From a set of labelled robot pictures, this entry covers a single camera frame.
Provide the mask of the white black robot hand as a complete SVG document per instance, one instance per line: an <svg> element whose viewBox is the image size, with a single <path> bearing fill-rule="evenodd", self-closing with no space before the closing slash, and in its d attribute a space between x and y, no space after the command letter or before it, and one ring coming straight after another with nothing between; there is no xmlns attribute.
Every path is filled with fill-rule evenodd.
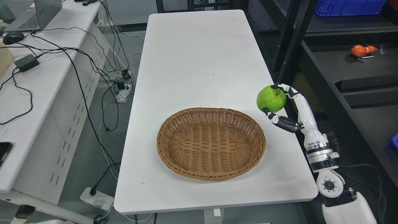
<svg viewBox="0 0 398 224"><path fill-rule="evenodd" d="M288 98L294 101L298 110L298 120L294 121L284 116L278 116L269 109L263 108L263 112L270 121L277 127L291 133L301 131L305 136L304 147L307 150L328 146L329 141L327 137L323 136L318 130L317 122L306 98L296 89L286 84L275 83L271 85L271 88L280 89Z"/></svg>

